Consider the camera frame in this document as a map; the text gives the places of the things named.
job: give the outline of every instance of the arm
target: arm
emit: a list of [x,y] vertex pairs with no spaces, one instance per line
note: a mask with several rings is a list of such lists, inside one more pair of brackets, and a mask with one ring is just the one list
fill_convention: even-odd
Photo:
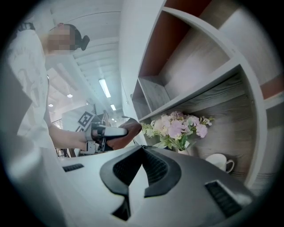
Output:
[[86,150],[86,138],[84,132],[70,132],[62,130],[51,123],[48,110],[48,97],[46,101],[44,120],[47,123],[49,135],[56,148],[79,148],[83,151]]

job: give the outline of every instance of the woman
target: woman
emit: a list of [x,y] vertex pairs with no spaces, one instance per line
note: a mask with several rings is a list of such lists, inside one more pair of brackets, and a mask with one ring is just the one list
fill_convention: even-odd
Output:
[[84,132],[70,132],[51,124],[47,106],[48,77],[45,56],[85,50],[90,39],[81,37],[74,25],[58,24],[38,37],[31,23],[23,23],[11,41],[6,62],[31,99],[17,135],[33,140],[39,147],[78,148],[86,150]]

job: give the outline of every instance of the window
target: window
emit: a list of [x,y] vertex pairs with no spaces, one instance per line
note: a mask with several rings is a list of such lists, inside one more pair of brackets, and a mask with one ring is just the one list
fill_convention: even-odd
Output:
[[59,120],[57,120],[57,121],[54,121],[52,124],[55,125],[56,127],[60,128],[60,129],[63,129],[63,126],[62,126],[62,119],[59,119]]

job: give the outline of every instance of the cup handle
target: cup handle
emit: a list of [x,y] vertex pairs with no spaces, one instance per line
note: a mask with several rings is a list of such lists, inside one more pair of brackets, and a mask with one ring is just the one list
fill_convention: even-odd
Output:
[[234,162],[232,159],[230,159],[230,160],[228,160],[228,161],[226,162],[226,166],[227,166],[227,164],[229,164],[230,162],[232,162],[232,167],[231,167],[228,171],[226,171],[226,173],[229,173],[229,172],[231,172],[231,171],[234,169],[235,162]]

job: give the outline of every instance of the fluorescent light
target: fluorescent light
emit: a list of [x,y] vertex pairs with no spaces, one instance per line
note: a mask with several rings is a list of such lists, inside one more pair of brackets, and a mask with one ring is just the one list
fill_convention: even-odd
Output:
[[109,92],[109,90],[107,88],[106,80],[105,79],[99,80],[99,83],[100,83],[100,85],[101,85],[101,87],[103,89],[103,92],[105,93],[106,97],[110,98],[111,96],[110,96],[110,92]]
[[111,106],[110,106],[110,107],[112,108],[112,110],[116,110],[116,108],[115,108],[114,104],[111,104]]

